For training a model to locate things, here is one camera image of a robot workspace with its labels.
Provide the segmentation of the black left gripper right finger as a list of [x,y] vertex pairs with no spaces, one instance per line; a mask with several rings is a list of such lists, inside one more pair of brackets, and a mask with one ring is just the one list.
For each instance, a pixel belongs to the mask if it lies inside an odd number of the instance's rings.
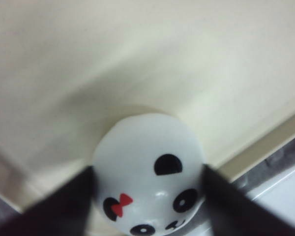
[[295,236],[295,227],[248,199],[207,164],[202,189],[215,236]]

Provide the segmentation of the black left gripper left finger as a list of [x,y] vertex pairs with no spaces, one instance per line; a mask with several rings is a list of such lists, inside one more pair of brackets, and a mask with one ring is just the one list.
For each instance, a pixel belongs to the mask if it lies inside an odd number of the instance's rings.
[[0,236],[83,236],[93,197],[86,167],[47,198],[0,225]]

